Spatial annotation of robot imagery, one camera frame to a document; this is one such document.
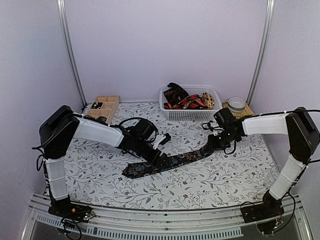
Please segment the white plastic basket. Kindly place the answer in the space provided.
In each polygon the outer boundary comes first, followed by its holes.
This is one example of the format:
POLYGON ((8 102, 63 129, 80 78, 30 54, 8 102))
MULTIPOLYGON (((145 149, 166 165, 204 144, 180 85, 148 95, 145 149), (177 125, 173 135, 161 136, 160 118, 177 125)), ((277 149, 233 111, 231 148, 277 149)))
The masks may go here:
POLYGON ((164 114, 165 118, 170 121, 209 121, 214 119, 214 114, 222 109, 222 102, 215 89, 208 85, 181 85, 181 87, 191 96, 207 93, 212 96, 214 100, 213 109, 165 109, 164 104, 167 103, 164 91, 169 87, 162 86, 159 90, 159 108, 164 114))

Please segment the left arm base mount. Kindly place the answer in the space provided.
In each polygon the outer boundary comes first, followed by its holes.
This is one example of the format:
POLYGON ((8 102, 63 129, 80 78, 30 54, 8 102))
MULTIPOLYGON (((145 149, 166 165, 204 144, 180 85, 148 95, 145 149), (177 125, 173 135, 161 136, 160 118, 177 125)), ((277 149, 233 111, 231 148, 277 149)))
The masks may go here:
POLYGON ((96 216, 90 206, 72 203, 69 196, 62 200, 55 200, 53 197, 50 197, 48 212, 58 217, 74 220, 77 223, 87 223, 96 216))

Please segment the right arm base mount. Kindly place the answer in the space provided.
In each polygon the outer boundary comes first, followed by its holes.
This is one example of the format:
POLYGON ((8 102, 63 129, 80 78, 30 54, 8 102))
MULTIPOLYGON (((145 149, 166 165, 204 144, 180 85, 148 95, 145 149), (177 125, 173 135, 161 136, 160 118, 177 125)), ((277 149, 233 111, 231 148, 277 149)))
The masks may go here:
POLYGON ((282 200, 272 197, 269 190, 263 195, 262 203, 246 201, 240 205, 240 212, 245 223, 279 217, 285 213, 282 200))

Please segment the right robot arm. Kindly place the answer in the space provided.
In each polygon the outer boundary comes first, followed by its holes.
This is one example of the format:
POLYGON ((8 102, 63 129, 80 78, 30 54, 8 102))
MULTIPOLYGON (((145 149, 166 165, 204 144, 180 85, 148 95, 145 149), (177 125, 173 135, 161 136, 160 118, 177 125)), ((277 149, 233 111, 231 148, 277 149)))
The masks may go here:
POLYGON ((208 138, 209 147, 213 150, 223 150, 233 141, 255 135, 263 136, 273 157, 278 157, 284 149, 288 150, 287 159, 281 160, 281 172, 268 190, 271 198, 258 208, 262 218, 269 218, 278 210, 275 200, 282 199, 298 182, 319 146, 320 131, 311 116, 315 112, 298 107, 236 118, 229 109, 223 108, 214 115, 222 131, 208 138))

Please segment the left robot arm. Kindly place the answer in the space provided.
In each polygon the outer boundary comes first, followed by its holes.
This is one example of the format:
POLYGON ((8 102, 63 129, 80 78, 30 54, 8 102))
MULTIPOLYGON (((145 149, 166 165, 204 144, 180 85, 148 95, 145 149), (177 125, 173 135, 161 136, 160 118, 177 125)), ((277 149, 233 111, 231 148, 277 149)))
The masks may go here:
POLYGON ((124 123, 109 124, 99 117, 78 114, 68 105, 61 106, 39 128, 40 144, 32 147, 44 157, 44 172, 49 185, 49 195, 56 201, 55 209, 63 216, 74 213, 69 202, 64 161, 70 146, 80 141, 119 149, 124 154, 142 158, 155 166, 164 162, 166 155, 159 146, 171 140, 168 133, 161 134, 148 119, 136 117, 133 126, 124 123))

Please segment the dark floral tie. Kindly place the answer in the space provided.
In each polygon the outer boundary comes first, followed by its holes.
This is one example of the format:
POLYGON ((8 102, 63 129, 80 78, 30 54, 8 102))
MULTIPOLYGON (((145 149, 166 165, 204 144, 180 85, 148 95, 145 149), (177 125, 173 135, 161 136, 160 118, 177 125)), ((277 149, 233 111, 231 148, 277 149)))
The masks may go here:
POLYGON ((198 150, 165 157, 157 165, 151 165, 148 162, 129 163, 121 174, 130 179, 146 177, 202 160, 209 157, 214 151, 207 143, 198 150))

